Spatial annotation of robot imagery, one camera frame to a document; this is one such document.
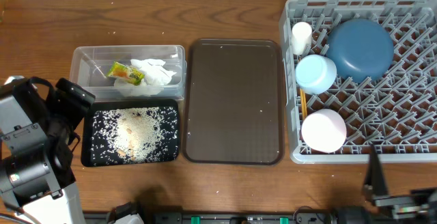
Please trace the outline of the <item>yellow green snack wrapper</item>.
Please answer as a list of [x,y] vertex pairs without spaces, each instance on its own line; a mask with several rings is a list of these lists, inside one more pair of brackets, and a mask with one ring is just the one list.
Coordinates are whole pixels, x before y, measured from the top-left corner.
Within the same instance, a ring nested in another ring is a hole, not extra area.
[[117,61],[113,63],[106,76],[120,79],[132,85],[139,85],[145,77],[144,73],[137,68],[121,64]]

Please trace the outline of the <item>white napkin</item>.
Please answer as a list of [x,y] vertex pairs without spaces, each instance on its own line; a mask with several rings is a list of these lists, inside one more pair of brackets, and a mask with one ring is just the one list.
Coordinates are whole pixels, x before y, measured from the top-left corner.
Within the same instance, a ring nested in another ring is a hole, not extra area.
[[120,79],[115,79],[114,88],[124,96],[153,96],[163,90],[163,86],[170,84],[175,71],[164,67],[161,59],[131,59],[130,65],[144,73],[145,77],[139,85],[132,85]]

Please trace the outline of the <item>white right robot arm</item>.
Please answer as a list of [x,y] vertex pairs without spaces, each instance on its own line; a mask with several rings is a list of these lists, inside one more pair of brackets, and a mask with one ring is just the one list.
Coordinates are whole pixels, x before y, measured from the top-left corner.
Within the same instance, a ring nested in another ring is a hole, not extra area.
[[362,206],[335,208],[324,219],[325,224],[436,224],[436,189],[411,190],[408,195],[391,196],[382,164],[374,145],[362,193],[378,211],[372,213]]

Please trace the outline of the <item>dark blue plate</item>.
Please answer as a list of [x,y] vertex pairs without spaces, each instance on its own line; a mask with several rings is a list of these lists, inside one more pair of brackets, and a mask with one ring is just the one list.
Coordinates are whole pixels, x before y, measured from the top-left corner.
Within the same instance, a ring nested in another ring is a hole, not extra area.
[[326,56],[337,67],[337,75],[355,83],[367,77],[383,77],[393,61],[393,41],[384,27],[367,19],[348,20],[335,27],[327,39]]

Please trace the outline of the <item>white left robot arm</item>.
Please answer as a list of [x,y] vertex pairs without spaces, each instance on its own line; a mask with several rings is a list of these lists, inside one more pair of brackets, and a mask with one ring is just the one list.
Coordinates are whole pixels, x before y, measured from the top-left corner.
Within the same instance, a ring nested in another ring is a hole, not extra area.
[[1,86],[1,200],[16,223],[84,223],[72,172],[76,127],[94,103],[93,94],[61,78],[13,78]]

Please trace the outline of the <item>pink bowl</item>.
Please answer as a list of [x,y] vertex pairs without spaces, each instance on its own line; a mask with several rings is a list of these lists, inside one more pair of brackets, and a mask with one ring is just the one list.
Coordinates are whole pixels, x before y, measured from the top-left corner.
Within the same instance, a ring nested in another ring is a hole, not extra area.
[[313,150],[332,153],[346,142],[347,128],[338,112],[321,109],[308,115],[301,127],[303,141]]

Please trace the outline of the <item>light blue saucer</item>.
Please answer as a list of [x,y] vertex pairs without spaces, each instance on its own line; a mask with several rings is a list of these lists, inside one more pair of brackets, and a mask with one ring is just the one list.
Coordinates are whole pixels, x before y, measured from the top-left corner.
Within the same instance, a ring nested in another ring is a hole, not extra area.
[[336,78],[336,65],[325,56],[307,55],[296,66],[296,82],[306,94],[318,95],[325,92]]

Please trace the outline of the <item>cream white cup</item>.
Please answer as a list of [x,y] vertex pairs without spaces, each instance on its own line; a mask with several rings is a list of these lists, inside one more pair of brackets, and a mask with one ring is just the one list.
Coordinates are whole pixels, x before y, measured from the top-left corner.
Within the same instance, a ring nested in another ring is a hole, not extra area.
[[312,27],[309,23],[298,22],[293,25],[291,32],[293,54],[302,55],[306,47],[311,44]]

